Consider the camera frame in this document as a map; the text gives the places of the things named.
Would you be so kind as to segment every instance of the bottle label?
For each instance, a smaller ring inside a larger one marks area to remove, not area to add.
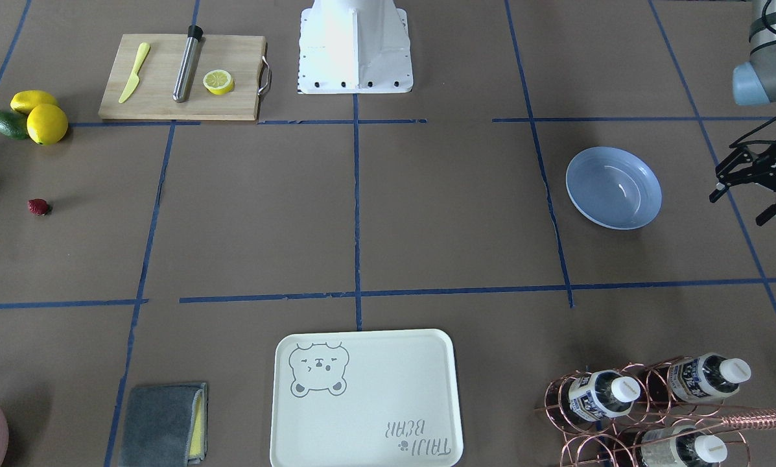
[[[676,361],[670,367],[667,382],[676,397],[685,402],[707,402],[724,399],[737,393],[738,388],[734,392],[722,392],[707,382],[702,367],[705,366],[705,360],[709,355],[711,354]]]
[[[601,373],[603,372],[595,372],[575,379],[569,387],[569,408],[588,422],[615,418],[629,412],[610,411],[601,401],[598,401],[598,397],[595,396],[595,379],[598,379]]]
[[[691,429],[695,429],[695,426],[678,425],[670,426],[670,428],[652,429],[652,431],[646,432],[642,437],[642,444],[639,446],[643,464],[646,467],[685,467],[685,463],[679,457],[678,450],[676,450],[675,435],[684,431],[691,431]],[[662,438],[669,438],[669,440],[654,443],[654,441],[661,440]]]

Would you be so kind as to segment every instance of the bear illustration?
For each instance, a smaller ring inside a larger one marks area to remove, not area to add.
[[[304,397],[311,390],[327,390],[333,396],[341,395],[347,389],[344,381],[344,367],[350,361],[347,350],[341,346],[327,343],[311,344],[302,348],[301,344],[290,353],[293,382],[290,385],[292,395]]]

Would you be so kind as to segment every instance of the gray sponge cloth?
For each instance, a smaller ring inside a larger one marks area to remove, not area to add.
[[[205,382],[131,389],[120,467],[186,467],[190,463],[189,444],[199,397],[204,397],[205,407]],[[192,459],[191,463],[201,459]]]

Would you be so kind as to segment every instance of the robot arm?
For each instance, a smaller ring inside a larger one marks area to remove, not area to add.
[[[750,60],[734,70],[734,100],[741,106],[776,102],[776,0],[753,0]]]
[[[750,61],[734,70],[734,100],[741,106],[775,102],[776,0],[753,0],[753,22],[749,41]],[[729,188],[738,184],[756,183],[776,193],[776,140],[744,141],[773,122],[776,122],[776,116],[731,145],[731,154],[716,166],[716,178],[719,183],[710,195],[711,203],[716,203]],[[767,148],[756,153],[751,150],[752,145],[767,145]],[[757,216],[756,224],[764,225],[774,217],[776,201]]]

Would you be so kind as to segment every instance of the stainless steel muddler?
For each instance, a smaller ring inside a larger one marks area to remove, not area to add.
[[[184,102],[189,98],[189,90],[192,89],[192,76],[198,66],[200,56],[200,39],[204,36],[204,30],[192,24],[189,26],[189,35],[186,38],[186,50],[183,51],[183,62],[180,62],[178,80],[174,83],[172,98],[175,102]]]

